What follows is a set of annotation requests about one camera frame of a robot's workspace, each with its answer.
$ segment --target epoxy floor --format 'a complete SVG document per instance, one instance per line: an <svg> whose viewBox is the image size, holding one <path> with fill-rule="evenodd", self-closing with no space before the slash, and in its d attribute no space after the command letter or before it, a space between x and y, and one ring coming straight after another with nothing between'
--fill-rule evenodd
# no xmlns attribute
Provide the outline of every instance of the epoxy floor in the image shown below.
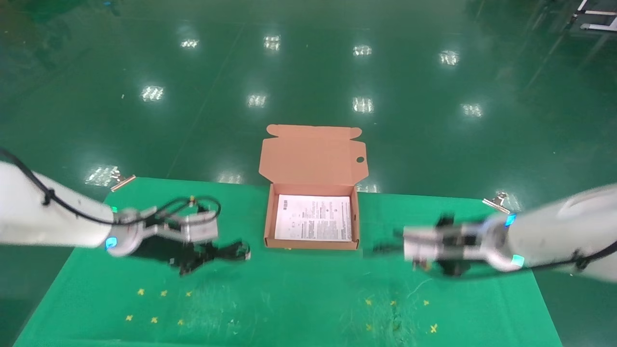
<svg viewBox="0 0 617 347"><path fill-rule="evenodd" d="M0 144L102 200L115 167L267 184L268 124L360 127L360 191L530 209L617 181L617 34L565 27L577 6L0 0ZM6 341L69 252L0 248ZM536 277L565 346L617 339L616 287Z"/></svg>

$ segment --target metal frame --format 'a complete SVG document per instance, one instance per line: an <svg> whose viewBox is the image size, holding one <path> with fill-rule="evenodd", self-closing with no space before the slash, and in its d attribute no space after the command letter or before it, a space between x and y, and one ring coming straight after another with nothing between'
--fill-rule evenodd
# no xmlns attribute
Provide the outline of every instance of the metal frame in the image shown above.
<svg viewBox="0 0 617 347"><path fill-rule="evenodd" d="M607 12L607 11L592 11L592 10L584 10L583 7L587 4L587 0L582 0L576 12L572 15L570 19L571 23L574 23L579 15L581 14L594 14L594 15L614 15L615 18L609 25L599 25L599 24L588 24L585 23L581 25L581 29L592 29L592 30L604 30L604 31L617 31L617 12Z"/></svg>

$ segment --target black cable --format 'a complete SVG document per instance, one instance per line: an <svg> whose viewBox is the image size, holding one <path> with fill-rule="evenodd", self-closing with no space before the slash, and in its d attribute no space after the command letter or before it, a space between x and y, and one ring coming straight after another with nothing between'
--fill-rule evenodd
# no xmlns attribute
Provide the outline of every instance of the black cable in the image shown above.
<svg viewBox="0 0 617 347"><path fill-rule="evenodd" d="M54 201L55 203L57 203L58 205L62 206L64 209L66 209L67 211L75 214L77 217L82 217L84 219L90 220L92 222L95 223L99 223L99 224L105 224L105 225L116 225L116 226L121 226L121 225L133 225L133 224L137 224L137 223L141 223L141 222L145 222L147 219L151 218L151 217L156 217L158 219L166 219L180 211L182 211L183 209L192 206L193 204L199 204L199 201L210 201L212 203L214 203L217 206L217 210L214 213L214 216L212 216L211 218L204 220L204 221L200 221L199 224L205 224L208 222L211 222L213 220L215 220L221 213L221 203L216 200L215 198L211 197L211 196L198 196L198 197L192 197L192 198L175 198L173 200L170 200L169 202L165 203L163 206L161 206L160 208L157 208L157 211L147 215L145 217L140 217L137 218L135 220L131 220L129 222L121 222L121 221L108 221L108 220L102 220L99 219L97 217L91 216L89 214L86 214L84 212L79 211L78 209L75 209L73 206L69 205L68 203L66 203L64 200L62 200L61 198L59 198L55 191L52 188L48 188L45 186L45 184L43 184L43 182L41 182L41 180L39 180L34 173L32 172L32 170L30 170L26 164L24 164L17 156L15 156L14 154L12 154L11 152L9 152L7 149L0 147L0 154L2 154L3 156L7 157L8 160L10 160L23 174L24 176L27 177L27 179L29 179L29 181L31 181L34 185L37 186L37 188L39 188L43 193L44 193L44 199L43 202L41 203L44 206L48 206L51 201ZM167 210L169 207L173 206L174 204L177 203L183 203L180 207L172 210L171 212L165 212L165 210Z"/></svg>

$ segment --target paper document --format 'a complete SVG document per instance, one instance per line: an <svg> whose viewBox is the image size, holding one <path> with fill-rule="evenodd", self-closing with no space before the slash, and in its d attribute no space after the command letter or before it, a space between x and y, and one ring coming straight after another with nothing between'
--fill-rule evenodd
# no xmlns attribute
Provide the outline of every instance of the paper document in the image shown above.
<svg viewBox="0 0 617 347"><path fill-rule="evenodd" d="M279 195L275 238L351 241L349 197Z"/></svg>

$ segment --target blue indicator light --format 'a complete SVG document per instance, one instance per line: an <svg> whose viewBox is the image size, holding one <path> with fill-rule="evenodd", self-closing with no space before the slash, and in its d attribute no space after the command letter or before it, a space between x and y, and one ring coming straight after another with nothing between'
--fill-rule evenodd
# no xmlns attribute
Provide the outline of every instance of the blue indicator light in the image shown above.
<svg viewBox="0 0 617 347"><path fill-rule="evenodd" d="M118 239L114 236L109 237L105 240L105 250L109 248L114 248L118 244Z"/></svg>
<svg viewBox="0 0 617 347"><path fill-rule="evenodd" d="M515 254L514 256L512 256L512 264L514 265L518 265L520 267L523 267L523 264L525 263L525 258L519 256L518 254Z"/></svg>
<svg viewBox="0 0 617 347"><path fill-rule="evenodd" d="M510 224L514 223L515 219L516 219L516 214L509 215L508 218L505 220L505 226L509 227Z"/></svg>

